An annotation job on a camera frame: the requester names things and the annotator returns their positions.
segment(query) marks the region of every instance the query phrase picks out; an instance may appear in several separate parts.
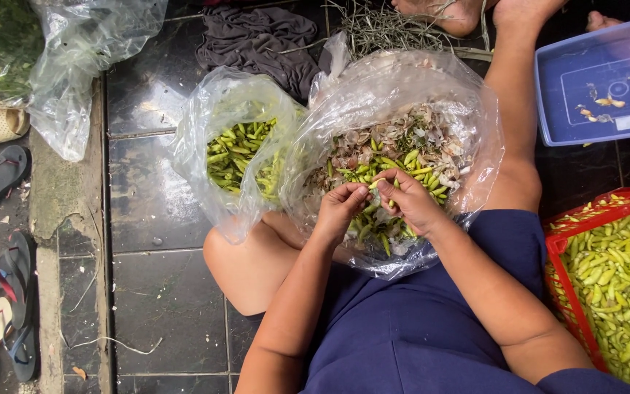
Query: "black tile floor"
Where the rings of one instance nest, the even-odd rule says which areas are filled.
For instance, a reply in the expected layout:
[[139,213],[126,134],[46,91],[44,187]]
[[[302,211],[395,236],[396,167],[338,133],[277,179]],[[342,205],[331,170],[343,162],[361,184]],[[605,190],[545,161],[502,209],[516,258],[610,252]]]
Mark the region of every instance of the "black tile floor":
[[[315,21],[321,38],[339,21],[338,11],[323,8],[325,3],[294,0],[276,5]],[[615,1],[599,6],[612,16],[630,19],[630,10],[625,16],[616,14]],[[541,45],[584,31],[593,6],[572,1],[566,7],[545,28]],[[206,267],[202,246],[211,225],[186,181],[171,169],[167,153],[183,103],[206,74],[194,56],[205,30],[200,13],[199,6],[171,0],[162,31],[138,55],[106,75],[111,192],[107,225],[112,234],[115,334],[141,349],[162,338],[150,355],[118,346],[116,385],[122,394],[229,394],[256,332],[223,297]],[[311,48],[311,54],[317,57],[321,46]],[[485,75],[486,63],[468,64]],[[630,186],[630,139],[585,148],[547,148],[538,142],[536,163],[544,186],[540,213],[547,217]],[[71,317],[93,324],[98,320],[93,297],[87,296],[75,310],[70,300],[79,299],[77,294],[95,272],[85,258],[94,251],[70,226],[60,227],[57,235],[65,295],[63,327]],[[66,332],[73,333],[75,340],[70,342],[83,341],[89,329],[69,327]],[[64,357],[93,371],[97,356],[79,350]],[[73,379],[71,371],[65,373],[70,374],[65,394],[99,392],[93,379],[85,383]]]

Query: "hand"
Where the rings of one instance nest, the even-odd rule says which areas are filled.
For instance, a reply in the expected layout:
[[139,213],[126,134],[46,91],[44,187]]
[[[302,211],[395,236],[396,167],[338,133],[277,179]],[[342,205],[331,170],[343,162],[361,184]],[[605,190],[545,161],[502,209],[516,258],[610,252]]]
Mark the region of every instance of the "hand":
[[313,237],[324,238],[331,246],[338,246],[345,239],[351,219],[361,212],[365,201],[372,198],[364,183],[348,182],[335,187],[322,198]]
[[[405,171],[391,168],[376,175],[372,181],[380,178],[383,180],[378,182],[377,188],[381,196],[381,206],[390,215],[402,216],[416,234],[429,239],[439,223],[450,221],[422,183]],[[399,189],[393,186],[395,179],[400,183]],[[396,203],[392,208],[389,207],[390,200]]]

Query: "plastic container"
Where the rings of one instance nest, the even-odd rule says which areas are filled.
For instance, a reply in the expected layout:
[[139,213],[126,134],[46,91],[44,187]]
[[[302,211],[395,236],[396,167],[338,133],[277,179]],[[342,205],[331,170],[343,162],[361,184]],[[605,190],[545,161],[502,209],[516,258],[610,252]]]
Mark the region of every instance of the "plastic container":
[[545,46],[534,65],[547,146],[630,138],[630,22]]
[[[626,199],[625,203],[623,205],[612,205],[612,194],[624,197]],[[592,359],[594,366],[606,373],[609,373],[609,370],[602,358],[602,353],[592,334],[590,324],[587,322],[587,317],[582,310],[568,273],[565,272],[565,267],[561,263],[560,254],[565,252],[565,247],[568,245],[568,237],[629,216],[629,199],[630,187],[622,187],[595,198],[594,202],[592,202],[593,209],[590,211],[583,211],[583,208],[587,206],[583,205],[545,221],[546,248],[548,249],[545,279],[553,304],[565,318],[565,326],[568,328],[568,331],[580,341],[582,347]],[[599,202],[602,200],[608,202],[608,205],[600,205]],[[566,215],[572,216],[577,221],[568,219],[565,217]],[[549,224],[553,224],[556,228],[550,228]],[[564,292],[564,295],[568,298],[567,306],[559,302],[558,293],[560,291]]]

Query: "plastic crate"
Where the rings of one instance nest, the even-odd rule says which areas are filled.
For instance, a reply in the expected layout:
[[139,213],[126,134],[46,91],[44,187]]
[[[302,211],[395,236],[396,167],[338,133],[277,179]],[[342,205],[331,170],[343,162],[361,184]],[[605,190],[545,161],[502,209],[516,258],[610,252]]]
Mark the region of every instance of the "plastic crate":
[[[623,197],[624,200],[618,201],[623,201],[624,203],[617,205],[617,202],[612,202],[612,194]],[[605,201],[608,204],[601,205],[600,201]],[[609,373],[607,364],[590,329],[590,324],[582,310],[582,305],[580,305],[568,273],[565,272],[565,267],[561,263],[560,255],[565,252],[565,248],[568,245],[568,237],[629,216],[630,187],[622,187],[613,192],[602,194],[594,199],[590,210],[584,211],[585,207],[587,207],[587,204],[544,221],[546,247],[549,257],[546,262],[545,279],[553,304],[563,315],[568,331],[580,341],[582,347],[592,359],[594,366],[602,372]],[[565,217],[566,215],[572,217],[573,220]],[[561,305],[558,298],[559,293],[568,299],[567,306]]]

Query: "navy blue shorts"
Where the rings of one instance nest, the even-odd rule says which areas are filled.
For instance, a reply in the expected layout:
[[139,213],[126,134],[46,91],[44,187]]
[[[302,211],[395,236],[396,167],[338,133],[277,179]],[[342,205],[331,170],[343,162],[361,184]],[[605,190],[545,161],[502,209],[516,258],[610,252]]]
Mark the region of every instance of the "navy blue shorts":
[[[482,211],[468,234],[495,263],[541,298],[546,245],[537,214],[522,210]],[[472,313],[443,264],[435,264],[394,281],[382,281],[333,263],[314,343],[356,304],[379,291],[396,288],[433,293]],[[255,323],[260,322],[262,317],[263,313],[247,316]]]

